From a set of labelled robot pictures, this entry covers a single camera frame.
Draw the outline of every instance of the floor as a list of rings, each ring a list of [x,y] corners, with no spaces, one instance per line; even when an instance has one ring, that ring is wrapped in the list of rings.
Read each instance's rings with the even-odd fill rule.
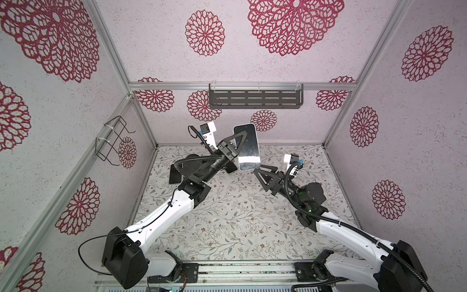
[[[166,146],[158,149],[149,182],[135,221],[141,220],[172,194],[170,165],[202,146]],[[262,163],[285,168],[283,156],[296,153],[305,162],[294,178],[296,185],[322,184],[323,204],[342,219],[355,224],[339,184],[321,146],[260,146]],[[182,260],[276,260],[314,259],[323,249],[350,257],[351,250],[296,219],[295,210],[281,195],[260,189],[253,172],[218,173],[209,183],[212,190],[202,204],[176,221],[152,246],[154,252],[172,250]]]

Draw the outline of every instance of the red doily pattern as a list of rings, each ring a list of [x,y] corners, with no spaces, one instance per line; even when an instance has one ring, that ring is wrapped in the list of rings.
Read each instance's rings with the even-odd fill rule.
[[[45,261],[42,259],[42,252],[38,252],[35,260],[29,265],[26,273],[16,285],[16,292],[37,292],[42,287],[42,280],[45,275]]]
[[[145,77],[138,81],[161,82],[152,77]],[[174,95],[171,90],[142,90],[135,93],[142,105],[155,112],[168,111],[174,105]]]
[[[394,182],[382,180],[373,189],[373,204],[381,216],[397,219],[405,211],[405,197]]]
[[[193,92],[186,102],[190,114],[200,121],[213,121],[222,113],[221,109],[209,107],[209,92],[206,90]]]
[[[2,0],[2,29],[26,57],[64,81],[91,78],[99,61],[99,42],[79,0]]]
[[[362,107],[352,118],[350,123],[350,137],[358,147],[370,145],[378,132],[378,115],[371,107]]]
[[[354,82],[355,80],[349,76],[339,76],[331,79],[330,82]],[[342,106],[344,99],[348,95],[346,90],[321,90],[316,96],[316,104],[319,108],[326,111],[332,111]]]
[[[130,137],[125,137],[121,140],[118,146],[118,157],[123,167],[133,167],[136,161],[136,146]]]
[[[58,218],[55,227],[60,230],[60,233],[68,235],[83,232],[96,218],[99,204],[99,188],[90,178],[85,178],[66,206],[66,210]]]
[[[217,53],[226,38],[224,27],[217,15],[210,11],[198,10],[185,25],[186,40],[190,47],[202,56]]]
[[[276,125],[277,116],[273,111],[262,109],[251,116],[250,122],[255,124],[256,130],[264,132]]]
[[[0,82],[0,152],[23,142],[31,129],[30,120],[21,96]]]
[[[452,31],[444,26],[432,27],[417,36],[402,60],[402,74],[410,81],[433,75],[447,60],[452,50]]]
[[[260,46],[296,55],[321,41],[334,26],[344,0],[248,0],[248,20]]]
[[[10,261],[11,257],[18,250],[18,247],[9,246],[4,250],[0,250],[0,273]]]

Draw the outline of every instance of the floral tablecloth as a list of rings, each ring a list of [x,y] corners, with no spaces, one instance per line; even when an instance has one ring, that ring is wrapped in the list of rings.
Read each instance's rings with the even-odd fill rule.
[[[188,154],[207,155],[201,146],[160,147],[135,222],[168,199],[170,165]],[[355,224],[321,146],[261,146],[262,164],[284,169],[284,154],[296,153],[305,162],[296,185],[322,184],[324,206]],[[211,191],[192,212],[177,220],[152,245],[154,252],[172,250],[182,260],[314,259],[323,249],[355,254],[329,237],[304,228],[286,198],[262,190],[252,171],[219,172],[208,183]]]

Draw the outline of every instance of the horizontal metal rail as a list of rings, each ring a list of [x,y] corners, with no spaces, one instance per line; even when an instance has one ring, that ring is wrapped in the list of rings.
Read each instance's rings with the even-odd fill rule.
[[[356,83],[337,82],[130,82],[131,90],[347,90],[352,91]]]

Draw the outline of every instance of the enclosure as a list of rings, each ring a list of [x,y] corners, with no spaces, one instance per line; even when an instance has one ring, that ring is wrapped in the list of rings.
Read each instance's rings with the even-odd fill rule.
[[[463,0],[0,0],[0,291],[123,291],[78,246],[168,199],[170,165],[207,154],[187,127],[210,121],[216,141],[255,124],[262,164],[299,155],[297,185],[408,242],[434,290],[462,289],[466,14]],[[303,104],[216,109],[210,89]],[[360,258],[252,171],[209,185],[151,246],[200,264],[193,289],[288,288],[324,249]],[[104,243],[81,249],[102,272]]]

